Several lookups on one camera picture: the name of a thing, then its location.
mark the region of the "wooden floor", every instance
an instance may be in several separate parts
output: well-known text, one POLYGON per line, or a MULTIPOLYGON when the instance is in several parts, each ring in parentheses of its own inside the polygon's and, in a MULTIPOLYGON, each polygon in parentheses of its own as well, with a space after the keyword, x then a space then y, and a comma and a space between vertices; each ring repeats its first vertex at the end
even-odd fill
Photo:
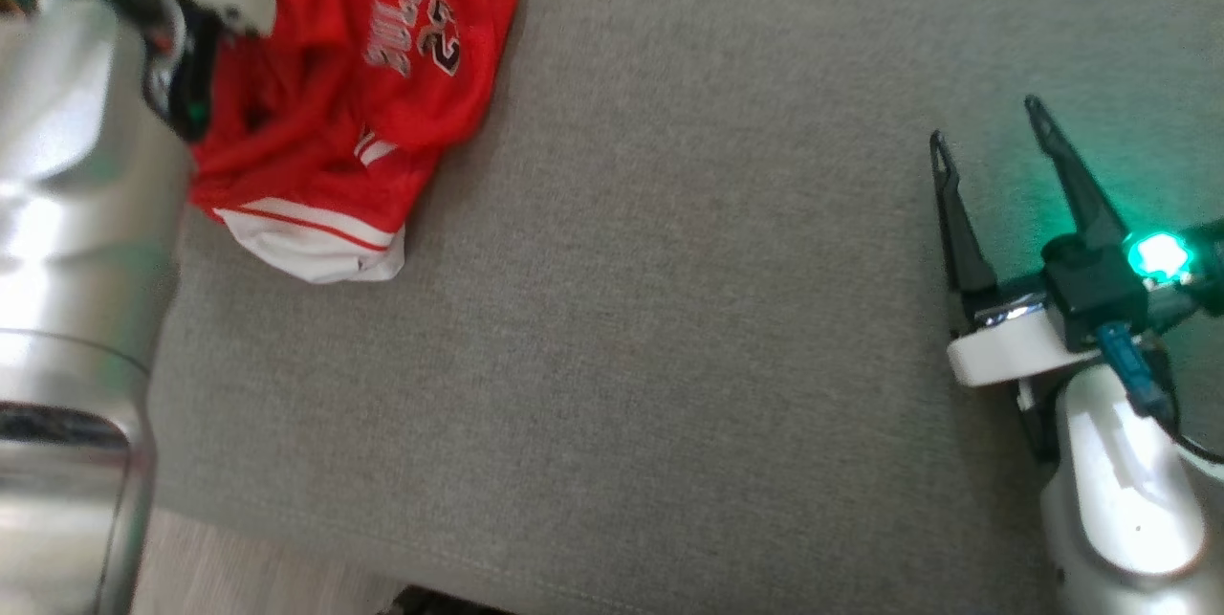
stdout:
POLYGON ((157 511, 133 615, 376 615, 404 586, 157 511))

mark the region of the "red clothing with white trim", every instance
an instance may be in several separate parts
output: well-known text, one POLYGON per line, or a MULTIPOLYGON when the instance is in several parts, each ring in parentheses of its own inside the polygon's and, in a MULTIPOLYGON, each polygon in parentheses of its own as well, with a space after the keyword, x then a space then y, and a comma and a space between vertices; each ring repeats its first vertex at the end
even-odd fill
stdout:
POLYGON ((192 202, 305 279, 393 277, 412 203, 483 119, 518 0, 277 1, 269 38, 222 49, 192 202))

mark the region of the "green light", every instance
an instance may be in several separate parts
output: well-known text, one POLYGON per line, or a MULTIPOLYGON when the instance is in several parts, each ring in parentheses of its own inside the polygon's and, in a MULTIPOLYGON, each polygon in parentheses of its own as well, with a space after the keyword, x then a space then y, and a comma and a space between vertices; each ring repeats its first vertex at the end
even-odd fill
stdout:
POLYGON ((1136 273, 1157 283, 1180 281, 1190 273, 1195 255, 1169 233, 1148 235, 1131 247, 1130 262, 1136 273))

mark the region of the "blue cable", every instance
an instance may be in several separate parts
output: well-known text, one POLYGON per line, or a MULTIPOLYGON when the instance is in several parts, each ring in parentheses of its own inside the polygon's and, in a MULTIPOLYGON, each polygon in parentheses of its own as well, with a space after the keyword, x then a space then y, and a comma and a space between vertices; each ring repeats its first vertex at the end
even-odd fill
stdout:
POLYGON ((1126 387, 1126 399, 1136 414, 1155 417, 1162 424, 1174 420, 1173 399, 1155 382, 1152 368, 1135 345, 1126 323, 1105 323, 1097 328, 1097 347, 1126 387))

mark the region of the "gray fabric surface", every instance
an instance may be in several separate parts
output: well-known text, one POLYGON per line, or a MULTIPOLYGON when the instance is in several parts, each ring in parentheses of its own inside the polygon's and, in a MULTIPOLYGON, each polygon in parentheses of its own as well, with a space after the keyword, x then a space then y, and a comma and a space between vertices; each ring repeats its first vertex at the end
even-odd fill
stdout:
MULTIPOLYGON (((945 364, 925 140, 1005 276, 1070 224, 1026 92, 1133 223, 1218 217, 1222 12, 523 0, 394 283, 192 217, 159 499, 528 615, 1050 613, 1018 426, 945 364)), ((1176 345, 1206 392, 1224 341, 1176 345)))

